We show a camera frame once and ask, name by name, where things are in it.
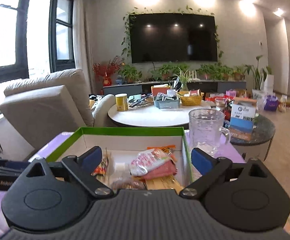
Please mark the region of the clear bag brown snack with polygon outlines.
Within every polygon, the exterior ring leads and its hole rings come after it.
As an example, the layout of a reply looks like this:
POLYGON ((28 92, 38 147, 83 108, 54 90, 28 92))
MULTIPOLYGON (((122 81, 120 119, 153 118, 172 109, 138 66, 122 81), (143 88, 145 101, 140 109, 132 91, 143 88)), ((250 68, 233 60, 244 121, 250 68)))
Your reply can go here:
POLYGON ((133 178, 120 178, 111 184, 113 190, 120 189, 133 189, 133 190, 146 190, 146 185, 139 180, 133 178))

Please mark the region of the green cardboard box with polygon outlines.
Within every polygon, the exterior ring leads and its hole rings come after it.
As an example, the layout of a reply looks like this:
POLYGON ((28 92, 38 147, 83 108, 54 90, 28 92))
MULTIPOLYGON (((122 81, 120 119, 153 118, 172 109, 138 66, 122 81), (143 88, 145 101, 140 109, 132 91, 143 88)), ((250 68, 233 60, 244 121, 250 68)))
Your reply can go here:
POLYGON ((48 162, 60 161, 68 155, 80 156, 94 146, 111 153, 110 181, 121 177, 123 170, 135 159, 139 152, 148 147, 174 145, 177 159, 176 180, 187 186, 193 182, 188 145, 184 129, 181 127, 118 128, 81 127, 46 157, 48 162))

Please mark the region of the dark red spicy snack packet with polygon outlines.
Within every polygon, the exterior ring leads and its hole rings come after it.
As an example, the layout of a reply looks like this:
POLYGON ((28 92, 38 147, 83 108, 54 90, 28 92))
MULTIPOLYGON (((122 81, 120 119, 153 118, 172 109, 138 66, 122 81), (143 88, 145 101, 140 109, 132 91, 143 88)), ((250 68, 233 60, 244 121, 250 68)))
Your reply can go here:
POLYGON ((105 153, 102 157, 101 163, 95 168, 95 170, 92 172, 92 176, 105 176, 108 166, 109 166, 109 161, 110 161, 111 154, 110 153, 105 153))

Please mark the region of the wall mounted black television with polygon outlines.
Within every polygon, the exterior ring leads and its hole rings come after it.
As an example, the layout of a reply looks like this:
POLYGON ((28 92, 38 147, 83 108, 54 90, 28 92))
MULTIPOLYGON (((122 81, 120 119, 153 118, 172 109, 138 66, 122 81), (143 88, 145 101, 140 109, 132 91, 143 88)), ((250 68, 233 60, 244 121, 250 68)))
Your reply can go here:
POLYGON ((129 21, 132 63, 218 60, 213 16, 137 14, 129 21))

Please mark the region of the yellow woven basket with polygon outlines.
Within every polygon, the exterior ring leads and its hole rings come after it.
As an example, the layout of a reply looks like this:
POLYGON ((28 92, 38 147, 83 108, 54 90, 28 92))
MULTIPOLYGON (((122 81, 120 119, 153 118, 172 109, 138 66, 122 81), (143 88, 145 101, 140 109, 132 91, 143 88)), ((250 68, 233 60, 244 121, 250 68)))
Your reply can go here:
POLYGON ((203 94, 201 95, 189 95, 188 91, 180 91, 178 92, 178 97, 180 98, 181 104, 183 106, 198 106, 201 104, 203 100, 203 94))

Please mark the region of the yellow tin can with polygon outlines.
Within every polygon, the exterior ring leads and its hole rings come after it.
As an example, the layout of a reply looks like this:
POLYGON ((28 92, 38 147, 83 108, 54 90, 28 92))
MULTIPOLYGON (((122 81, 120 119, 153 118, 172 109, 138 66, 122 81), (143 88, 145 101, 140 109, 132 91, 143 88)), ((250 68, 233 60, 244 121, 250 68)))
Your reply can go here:
POLYGON ((119 112, 125 112, 128 110, 128 98, 126 93, 115 95, 116 108, 119 112))

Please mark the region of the blue white carton box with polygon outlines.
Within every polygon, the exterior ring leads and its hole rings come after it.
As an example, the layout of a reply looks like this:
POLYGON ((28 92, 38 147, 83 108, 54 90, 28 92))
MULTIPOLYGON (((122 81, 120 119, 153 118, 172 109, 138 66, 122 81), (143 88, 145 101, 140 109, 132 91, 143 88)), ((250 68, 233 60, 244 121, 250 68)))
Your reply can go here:
POLYGON ((251 141, 257 101, 235 97, 230 115, 229 130, 231 135, 240 140, 251 141))

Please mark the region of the tall green floor plant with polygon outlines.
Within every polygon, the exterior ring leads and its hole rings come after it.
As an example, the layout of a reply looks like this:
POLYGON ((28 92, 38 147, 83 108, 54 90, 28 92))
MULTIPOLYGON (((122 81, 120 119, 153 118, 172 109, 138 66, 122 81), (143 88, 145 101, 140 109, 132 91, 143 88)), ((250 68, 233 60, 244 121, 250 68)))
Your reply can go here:
POLYGON ((260 59, 263 55, 256 56, 256 66, 251 64, 244 65, 244 73, 248 75, 252 73, 253 76, 253 89, 260 90, 264 81, 266 81, 268 75, 272 74, 272 68, 266 66, 264 68, 260 67, 260 59))

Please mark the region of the clear glass mug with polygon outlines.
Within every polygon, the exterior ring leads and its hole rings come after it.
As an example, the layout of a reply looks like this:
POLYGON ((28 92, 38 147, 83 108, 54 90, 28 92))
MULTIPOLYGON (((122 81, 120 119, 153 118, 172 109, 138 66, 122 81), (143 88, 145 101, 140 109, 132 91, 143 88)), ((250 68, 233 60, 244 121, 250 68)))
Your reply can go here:
POLYGON ((189 146, 200 148, 214 157, 222 145, 230 142, 231 135, 223 127, 225 115, 215 109, 197 108, 189 112, 189 146))

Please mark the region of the dark round side table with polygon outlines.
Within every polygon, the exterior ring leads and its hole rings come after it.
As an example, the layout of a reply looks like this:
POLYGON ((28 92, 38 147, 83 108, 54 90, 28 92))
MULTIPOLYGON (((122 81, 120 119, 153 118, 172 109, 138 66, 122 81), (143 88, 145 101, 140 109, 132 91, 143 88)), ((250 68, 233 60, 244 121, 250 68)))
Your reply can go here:
POLYGON ((275 132, 274 123, 267 117, 259 115, 256 118, 249 141, 232 137, 230 142, 245 161, 250 158, 265 161, 268 157, 275 132))

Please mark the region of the pink spouted jelly pouch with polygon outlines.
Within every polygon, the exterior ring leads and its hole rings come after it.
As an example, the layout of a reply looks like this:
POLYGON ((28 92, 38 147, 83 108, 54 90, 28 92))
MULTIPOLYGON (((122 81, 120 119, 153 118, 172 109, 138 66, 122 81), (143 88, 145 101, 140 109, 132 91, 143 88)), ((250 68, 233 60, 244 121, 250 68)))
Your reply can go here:
POLYGON ((130 174, 142 180, 151 180, 177 174, 177 160, 169 152, 151 148, 138 153, 130 163, 130 174))

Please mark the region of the orange box on table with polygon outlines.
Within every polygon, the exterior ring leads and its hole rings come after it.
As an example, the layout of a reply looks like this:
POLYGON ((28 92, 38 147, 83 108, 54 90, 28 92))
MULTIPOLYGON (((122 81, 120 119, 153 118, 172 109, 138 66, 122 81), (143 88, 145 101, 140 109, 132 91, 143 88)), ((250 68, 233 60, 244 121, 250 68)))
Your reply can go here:
POLYGON ((154 85, 154 86, 151 86, 151 93, 152 93, 152 96, 157 96, 158 93, 167 94, 167 90, 169 89, 170 89, 170 85, 168 84, 154 85))

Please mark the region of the yellow long noodle packet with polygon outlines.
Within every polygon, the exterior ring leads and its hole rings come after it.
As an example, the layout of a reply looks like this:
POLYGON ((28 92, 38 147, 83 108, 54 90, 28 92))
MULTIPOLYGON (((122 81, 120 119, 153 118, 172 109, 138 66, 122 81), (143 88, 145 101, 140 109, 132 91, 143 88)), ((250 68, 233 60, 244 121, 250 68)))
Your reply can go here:
POLYGON ((184 187, 174 178, 173 175, 145 180, 145 184, 148 190, 172 189, 175 190, 177 194, 184 189, 184 187))

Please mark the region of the white round coffee table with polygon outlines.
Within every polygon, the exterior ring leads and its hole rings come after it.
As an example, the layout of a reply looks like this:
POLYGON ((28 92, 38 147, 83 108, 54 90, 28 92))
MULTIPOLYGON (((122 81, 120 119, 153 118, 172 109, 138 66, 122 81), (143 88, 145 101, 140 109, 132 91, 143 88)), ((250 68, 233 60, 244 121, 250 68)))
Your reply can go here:
POLYGON ((108 111, 109 118, 116 124, 128 127, 185 127, 189 124, 189 112, 197 108, 211 108, 202 101, 198 106, 183 106, 176 109, 159 109, 154 105, 141 108, 129 108, 125 112, 117 111, 112 106, 108 111))

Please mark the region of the red flower decoration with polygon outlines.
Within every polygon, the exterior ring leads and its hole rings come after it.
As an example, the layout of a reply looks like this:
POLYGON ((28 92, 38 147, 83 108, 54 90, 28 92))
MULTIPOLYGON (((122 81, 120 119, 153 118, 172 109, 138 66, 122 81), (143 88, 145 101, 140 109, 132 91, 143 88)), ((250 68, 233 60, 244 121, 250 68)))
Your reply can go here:
POLYGON ((122 63, 123 61, 120 59, 120 57, 115 56, 107 63, 94 63, 92 65, 95 77, 98 81, 102 81, 103 87, 112 85, 111 76, 120 70, 122 63))

